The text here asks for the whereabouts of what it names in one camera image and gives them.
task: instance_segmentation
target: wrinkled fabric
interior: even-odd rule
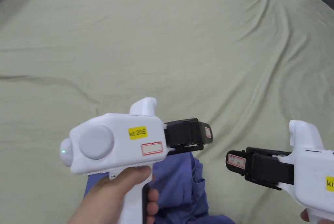
[[[150,183],[159,192],[159,212],[155,224],[233,224],[224,215],[209,216],[205,193],[203,165],[192,153],[166,157],[153,165],[155,181]],[[88,177],[84,196],[108,173]]]

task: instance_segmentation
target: bed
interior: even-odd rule
[[[155,97],[198,117],[210,214],[302,223],[285,192],[225,167],[228,150],[290,151],[288,123],[334,149],[334,11],[321,0],[4,0],[0,3],[2,223],[65,223],[87,178],[62,165],[71,128]]]

